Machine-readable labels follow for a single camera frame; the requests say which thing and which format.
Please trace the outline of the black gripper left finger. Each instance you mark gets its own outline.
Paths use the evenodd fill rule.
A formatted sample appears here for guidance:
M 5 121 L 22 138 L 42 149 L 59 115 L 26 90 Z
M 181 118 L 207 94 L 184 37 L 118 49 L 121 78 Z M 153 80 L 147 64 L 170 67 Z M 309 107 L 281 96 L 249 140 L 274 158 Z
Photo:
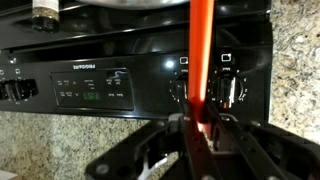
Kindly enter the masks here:
M 214 177 L 212 154 L 185 102 L 166 121 L 151 121 L 91 161 L 86 180 L 146 180 L 172 153 L 178 160 L 161 180 L 208 180 Z

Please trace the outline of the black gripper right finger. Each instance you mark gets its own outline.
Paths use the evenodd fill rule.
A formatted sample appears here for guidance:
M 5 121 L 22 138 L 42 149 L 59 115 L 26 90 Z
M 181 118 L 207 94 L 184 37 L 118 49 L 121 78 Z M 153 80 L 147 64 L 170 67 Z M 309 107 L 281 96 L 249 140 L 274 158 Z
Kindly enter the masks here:
M 320 146 L 275 125 L 243 122 L 206 103 L 214 155 L 251 180 L 320 180 Z

